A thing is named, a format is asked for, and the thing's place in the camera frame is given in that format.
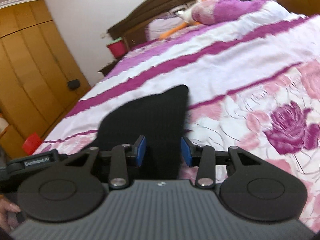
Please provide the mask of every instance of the dark wooden furniture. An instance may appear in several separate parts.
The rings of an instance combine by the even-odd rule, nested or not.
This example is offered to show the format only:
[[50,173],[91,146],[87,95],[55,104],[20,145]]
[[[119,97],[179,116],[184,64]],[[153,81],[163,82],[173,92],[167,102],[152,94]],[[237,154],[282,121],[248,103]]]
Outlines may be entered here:
[[105,67],[100,69],[98,72],[102,73],[104,76],[108,75],[110,73],[110,71],[113,70],[113,68],[118,64],[118,62],[120,60],[121,60],[121,58],[111,61],[108,65],[106,65]]
[[146,42],[145,27],[158,15],[194,0],[146,0],[127,18],[108,29],[113,39],[123,38],[128,49]]

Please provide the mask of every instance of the pink bucket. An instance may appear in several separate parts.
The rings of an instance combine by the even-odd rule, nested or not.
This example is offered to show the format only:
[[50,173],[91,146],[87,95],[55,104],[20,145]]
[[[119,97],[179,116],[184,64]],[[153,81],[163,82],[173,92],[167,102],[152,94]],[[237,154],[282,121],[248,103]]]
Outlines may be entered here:
[[106,47],[110,49],[111,53],[115,58],[121,58],[127,53],[127,48],[125,47],[125,44],[122,38],[114,40],[113,42],[108,44]]

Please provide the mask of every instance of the pink rose pattern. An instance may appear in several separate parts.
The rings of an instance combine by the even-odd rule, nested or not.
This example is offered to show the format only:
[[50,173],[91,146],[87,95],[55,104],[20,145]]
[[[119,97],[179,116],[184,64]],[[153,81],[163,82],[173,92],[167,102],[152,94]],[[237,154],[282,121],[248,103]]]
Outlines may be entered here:
[[271,145],[279,154],[297,153],[301,149],[312,150],[318,147],[320,127],[318,124],[307,126],[307,115],[296,102],[278,107],[270,115],[272,129],[264,131]]
[[320,63],[314,60],[298,70],[302,74],[301,83],[309,97],[320,99]]
[[291,83],[290,79],[285,75],[280,75],[275,80],[266,82],[263,85],[265,91],[270,95],[275,95],[281,87],[287,86]]
[[[260,105],[261,101],[265,101],[268,98],[273,98],[276,102],[278,93],[280,91],[283,92],[282,88],[285,88],[287,91],[295,89],[294,93],[298,95],[298,98],[303,96],[304,98],[309,97],[310,100],[320,100],[320,63],[314,60],[307,64],[292,67],[291,69],[293,68],[298,70],[295,72],[295,76],[289,78],[286,74],[281,74],[271,81],[253,87],[251,90],[246,89],[229,97],[236,106],[240,104],[240,100],[243,100],[243,97],[255,101]],[[265,96],[256,98],[253,94],[255,91],[259,91],[259,93]],[[267,143],[269,147],[276,150],[278,156],[272,155],[272,158],[264,158],[269,163],[301,179],[307,188],[308,198],[300,220],[313,231],[319,231],[320,169],[318,168],[319,171],[312,170],[312,172],[308,172],[308,167],[303,165],[299,167],[300,163],[294,156],[298,154],[306,155],[306,151],[312,151],[313,153],[317,151],[316,149],[320,149],[318,143],[320,140],[320,122],[314,121],[314,118],[311,118],[312,122],[307,122],[308,115],[312,114],[315,110],[320,113],[320,109],[313,109],[313,106],[310,107],[310,104],[305,106],[304,103],[301,104],[300,102],[298,104],[295,100],[288,100],[287,103],[282,104],[276,102],[273,109],[267,109],[268,105],[263,104],[255,109],[251,109],[249,105],[246,105],[247,108],[245,110],[241,109],[241,111],[247,111],[245,115],[241,115],[241,111],[235,111],[236,114],[230,118],[230,113],[225,111],[227,108],[226,104],[231,104],[231,102],[222,99],[213,104],[192,109],[190,111],[190,124],[199,122],[199,119],[202,117],[209,117],[220,123],[223,122],[224,118],[231,119],[231,123],[244,120],[246,131],[239,138],[233,138],[237,139],[235,145],[255,153],[256,150],[259,152],[260,147],[265,147]],[[316,160],[313,161],[311,159],[311,164],[319,166],[315,162]],[[196,173],[197,167],[188,168],[183,166],[180,177],[191,179],[194,182]],[[226,173],[222,173],[220,175],[222,180],[219,182],[222,182],[226,176]]]

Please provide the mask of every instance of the white crown molding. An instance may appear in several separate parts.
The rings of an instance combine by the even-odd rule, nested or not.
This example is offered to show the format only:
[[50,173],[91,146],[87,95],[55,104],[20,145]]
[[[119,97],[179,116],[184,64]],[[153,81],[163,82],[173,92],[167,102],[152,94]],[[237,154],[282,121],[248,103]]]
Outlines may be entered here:
[[4,8],[4,7],[11,6],[11,5],[15,5],[15,4],[18,4],[18,3],[31,2],[31,1],[36,1],[36,0],[9,0],[9,1],[5,1],[5,2],[1,2],[0,3],[0,9]]

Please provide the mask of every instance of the finger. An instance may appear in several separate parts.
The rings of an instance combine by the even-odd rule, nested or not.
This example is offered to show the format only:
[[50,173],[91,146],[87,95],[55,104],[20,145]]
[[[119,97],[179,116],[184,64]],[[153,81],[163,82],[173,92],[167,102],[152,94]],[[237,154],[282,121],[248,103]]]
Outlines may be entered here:
[[0,227],[9,233],[11,231],[11,228],[7,221],[7,215],[6,214],[0,214]]
[[8,224],[11,228],[17,228],[19,226],[17,218],[10,217],[10,215],[8,215]]
[[1,211],[10,211],[14,213],[21,212],[21,209],[19,208],[19,206],[17,206],[16,204],[13,204],[6,198],[0,199],[0,207],[1,207],[0,212]]

